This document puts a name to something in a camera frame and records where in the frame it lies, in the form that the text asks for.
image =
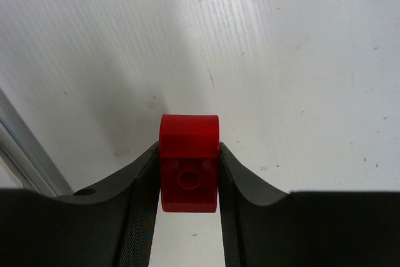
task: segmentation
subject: metal frame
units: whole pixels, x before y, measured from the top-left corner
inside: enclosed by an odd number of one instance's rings
[[[10,169],[33,190],[46,196],[72,194],[52,159],[0,89],[0,147]]]

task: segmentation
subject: white backdrop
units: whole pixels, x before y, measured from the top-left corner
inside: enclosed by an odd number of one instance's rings
[[[400,0],[0,0],[0,84],[74,189],[163,113],[218,114],[281,188],[399,189]],[[157,217],[152,266],[222,266],[219,216]]]

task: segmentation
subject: scratch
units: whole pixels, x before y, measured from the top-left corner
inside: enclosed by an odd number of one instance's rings
[[[114,156],[123,156],[129,152],[129,149],[124,149],[122,151],[115,151]]]
[[[213,84],[212,84],[212,87],[215,89],[215,84],[214,84],[213,76],[211,75],[210,69],[207,68],[207,70],[208,70],[208,74],[210,75],[211,82],[213,83]]]

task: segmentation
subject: red plastic block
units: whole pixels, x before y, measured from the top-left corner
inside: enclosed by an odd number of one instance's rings
[[[218,116],[164,115],[159,137],[165,212],[214,213],[217,208]]]

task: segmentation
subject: hole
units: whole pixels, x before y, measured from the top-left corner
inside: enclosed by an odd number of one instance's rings
[[[200,175],[191,170],[181,172],[177,178],[177,181],[180,187],[185,190],[194,190],[200,186],[201,183]]]
[[[76,191],[74,193],[74,195],[76,195],[76,196],[92,195],[95,192],[96,192],[95,189],[86,188],[86,189],[82,189],[82,190]]]

